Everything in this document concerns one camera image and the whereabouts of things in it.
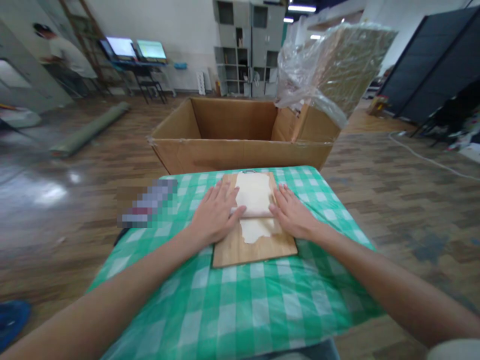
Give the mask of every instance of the green rolled mat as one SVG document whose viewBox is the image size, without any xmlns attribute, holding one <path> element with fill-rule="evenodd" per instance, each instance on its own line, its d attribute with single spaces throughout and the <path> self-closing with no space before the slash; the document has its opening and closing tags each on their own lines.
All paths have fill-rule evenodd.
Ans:
<svg viewBox="0 0 480 360">
<path fill-rule="evenodd" d="M 85 125 L 59 144 L 50 148 L 50 154 L 55 158 L 68 158 L 90 141 L 95 135 L 108 127 L 130 109 L 128 102 L 122 101 L 112 106 L 107 112 Z"/>
</svg>

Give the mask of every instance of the computer monitor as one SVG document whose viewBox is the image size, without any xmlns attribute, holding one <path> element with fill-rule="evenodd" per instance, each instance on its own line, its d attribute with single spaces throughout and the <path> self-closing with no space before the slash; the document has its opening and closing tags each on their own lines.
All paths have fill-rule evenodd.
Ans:
<svg viewBox="0 0 480 360">
<path fill-rule="evenodd" d="M 137 40 L 142 56 L 148 61 L 164 62 L 167 60 L 164 47 L 159 41 Z"/>
<path fill-rule="evenodd" d="M 106 38 L 111 46 L 111 49 L 120 59 L 134 58 L 135 51 L 132 47 L 133 41 L 129 38 L 123 37 L 108 37 Z"/>
<path fill-rule="evenodd" d="M 115 61 L 116 60 L 116 55 L 114 51 L 112 50 L 112 47 L 110 46 L 109 42 L 105 39 L 100 39 L 98 40 L 98 44 L 100 45 L 100 49 L 103 51 L 103 54 L 109 61 Z"/>
</svg>

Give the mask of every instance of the person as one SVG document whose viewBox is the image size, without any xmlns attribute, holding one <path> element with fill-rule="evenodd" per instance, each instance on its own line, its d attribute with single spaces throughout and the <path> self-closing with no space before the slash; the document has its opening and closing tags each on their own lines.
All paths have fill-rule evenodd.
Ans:
<svg viewBox="0 0 480 360">
<path fill-rule="evenodd" d="M 83 78 L 96 79 L 97 74 L 85 55 L 70 41 L 55 34 L 48 26 L 36 22 L 33 24 L 33 29 L 38 36 L 47 39 L 50 46 L 51 56 L 40 60 L 45 63 L 64 65 L 52 67 L 49 71 L 64 83 L 68 90 L 74 90 L 80 96 L 86 96 L 88 90 Z"/>
<path fill-rule="evenodd" d="M 100 358 L 172 272 L 224 238 L 239 221 L 246 208 L 240 206 L 230 216 L 239 189 L 227 195 L 229 187 L 219 181 L 207 191 L 188 227 L 58 312 L 0 359 Z M 427 347 L 480 338 L 480 319 L 459 303 L 316 220 L 286 185 L 275 189 L 274 196 L 277 206 L 270 205 L 270 211 L 285 231 L 337 258 L 397 323 Z"/>
</svg>

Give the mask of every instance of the wooden cutting board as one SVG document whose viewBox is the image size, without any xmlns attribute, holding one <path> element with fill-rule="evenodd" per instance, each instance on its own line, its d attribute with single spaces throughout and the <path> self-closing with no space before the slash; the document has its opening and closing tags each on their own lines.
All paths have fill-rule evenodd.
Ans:
<svg viewBox="0 0 480 360">
<path fill-rule="evenodd" d="M 264 173 L 270 178 L 270 188 L 277 187 L 275 177 L 272 172 Z M 223 181 L 230 181 L 232 192 L 237 183 L 237 174 L 226 174 Z M 272 195 L 270 202 L 276 204 L 275 197 Z M 287 234 L 283 229 L 278 234 L 271 236 L 262 236 L 255 243 L 245 243 L 242 236 L 242 227 L 237 223 L 233 230 L 221 241 L 215 244 L 213 250 L 213 268 L 224 268 L 232 265 L 253 263 L 268 259 L 281 258 L 290 255 L 296 255 L 299 251 L 294 238 Z"/>
</svg>

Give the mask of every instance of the white shirt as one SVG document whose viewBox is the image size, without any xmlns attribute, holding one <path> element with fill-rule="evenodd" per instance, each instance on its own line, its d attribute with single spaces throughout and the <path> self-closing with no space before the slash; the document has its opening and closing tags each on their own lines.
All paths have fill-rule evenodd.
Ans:
<svg viewBox="0 0 480 360">
<path fill-rule="evenodd" d="M 70 70 L 76 72 L 82 78 L 97 78 L 97 74 L 85 55 L 70 41 L 57 36 L 50 39 L 48 43 L 50 44 L 51 54 L 57 58 L 63 59 Z"/>
</svg>

